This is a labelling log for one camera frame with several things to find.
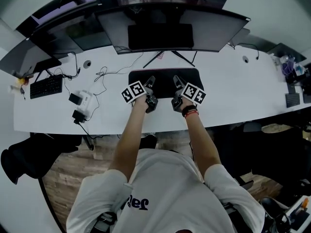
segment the monitor stand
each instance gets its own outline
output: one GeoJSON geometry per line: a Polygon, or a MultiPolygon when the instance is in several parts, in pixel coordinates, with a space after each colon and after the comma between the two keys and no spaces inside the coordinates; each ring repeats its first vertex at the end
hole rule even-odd
{"type": "MultiPolygon", "coordinates": [[[[182,56],[179,52],[177,51],[171,51],[173,54],[177,55],[179,58],[187,61],[190,65],[192,65],[193,67],[195,67],[194,64],[192,64],[189,60],[187,60],[184,56],[182,56]]],[[[145,68],[146,66],[148,66],[153,60],[155,60],[158,56],[160,56],[162,53],[164,53],[164,51],[159,52],[155,57],[152,58],[151,61],[149,61],[146,65],[144,65],[143,68],[145,68]]]]}

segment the hand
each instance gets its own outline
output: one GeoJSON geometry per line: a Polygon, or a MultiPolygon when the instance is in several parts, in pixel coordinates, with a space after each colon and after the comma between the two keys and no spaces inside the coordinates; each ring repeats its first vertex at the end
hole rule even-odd
{"type": "Polygon", "coordinates": [[[134,107],[142,108],[144,111],[146,111],[149,107],[149,105],[146,103],[147,96],[146,94],[140,96],[139,98],[135,99],[134,107]]]}
{"type": "Polygon", "coordinates": [[[180,109],[183,110],[185,109],[187,106],[193,105],[193,102],[191,102],[189,99],[182,97],[183,103],[180,106],[180,109]]]}

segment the computer monitor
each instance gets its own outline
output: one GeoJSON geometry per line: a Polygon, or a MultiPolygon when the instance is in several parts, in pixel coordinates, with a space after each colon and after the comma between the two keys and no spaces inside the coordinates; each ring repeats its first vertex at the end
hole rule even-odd
{"type": "Polygon", "coordinates": [[[250,21],[229,11],[180,3],[129,5],[97,17],[117,53],[219,52],[250,21]]]}
{"type": "Polygon", "coordinates": [[[25,39],[0,60],[0,69],[17,78],[29,76],[62,63],[30,39],[25,39]]]}

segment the white desk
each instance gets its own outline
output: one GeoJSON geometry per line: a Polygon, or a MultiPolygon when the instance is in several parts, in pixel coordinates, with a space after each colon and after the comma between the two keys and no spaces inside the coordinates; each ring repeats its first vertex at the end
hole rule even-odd
{"type": "MultiPolygon", "coordinates": [[[[180,52],[192,60],[194,52],[180,52]]],[[[131,112],[131,105],[125,104],[121,91],[128,85],[128,73],[142,67],[155,55],[146,52],[136,63],[123,70],[126,74],[107,75],[104,84],[107,91],[99,95],[100,108],[89,122],[83,126],[89,134],[121,134],[131,112]]],[[[115,72],[122,67],[130,66],[141,53],[117,55],[113,47],[105,47],[77,54],[81,72],[76,79],[66,85],[70,92],[87,90],[91,93],[103,91],[101,79],[94,83],[95,75],[101,67],[107,66],[108,72],[115,72]],[[91,60],[89,69],[82,67],[85,60],[91,60]]],[[[205,127],[225,125],[254,119],[275,116],[310,106],[304,104],[300,87],[301,104],[286,108],[286,83],[280,71],[277,71],[270,56],[243,47],[224,47],[219,53],[198,52],[194,61],[207,92],[207,98],[199,107],[200,118],[205,127]],[[242,60],[246,55],[249,63],[242,60]]],[[[75,74],[73,57],[62,59],[61,68],[64,73],[75,74]]],[[[191,67],[184,60],[171,52],[165,52],[162,60],[156,59],[147,69],[167,67],[191,67]]],[[[69,94],[63,86],[63,92],[55,95],[29,99],[29,86],[25,88],[26,100],[16,96],[14,100],[14,129],[17,131],[85,134],[80,126],[72,121],[75,104],[68,100],[69,94]]],[[[89,111],[97,107],[95,97],[92,98],[89,111]]],[[[155,111],[147,114],[143,124],[143,132],[164,132],[186,129],[186,123],[180,113],[174,112],[171,99],[159,99],[155,111]]]]}
{"type": "MultiPolygon", "coordinates": [[[[306,198],[309,199],[309,204],[307,206],[307,212],[309,214],[311,214],[311,206],[310,206],[310,202],[311,202],[311,197],[308,196],[302,196],[287,212],[286,215],[289,216],[297,207],[298,205],[300,205],[306,198]]],[[[311,216],[308,216],[308,218],[306,219],[306,221],[300,226],[298,231],[295,231],[293,229],[291,229],[291,233],[303,233],[303,231],[307,228],[307,226],[311,223],[311,216]]]]}

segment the wooden floor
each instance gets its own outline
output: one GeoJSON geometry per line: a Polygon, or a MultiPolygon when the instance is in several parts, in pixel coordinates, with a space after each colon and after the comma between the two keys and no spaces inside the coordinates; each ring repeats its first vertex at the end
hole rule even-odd
{"type": "MultiPolygon", "coordinates": [[[[182,154],[191,154],[188,131],[157,133],[157,149],[175,150],[182,154]]],[[[70,154],[61,154],[50,171],[43,177],[52,207],[66,230],[66,220],[77,196],[84,177],[105,172],[112,160],[113,151],[118,142],[116,135],[104,136],[94,141],[95,150],[90,151],[83,143],[79,150],[70,154]]],[[[254,180],[249,192],[259,200],[264,196],[276,197],[281,185],[266,177],[242,176],[244,181],[254,180]]]]}

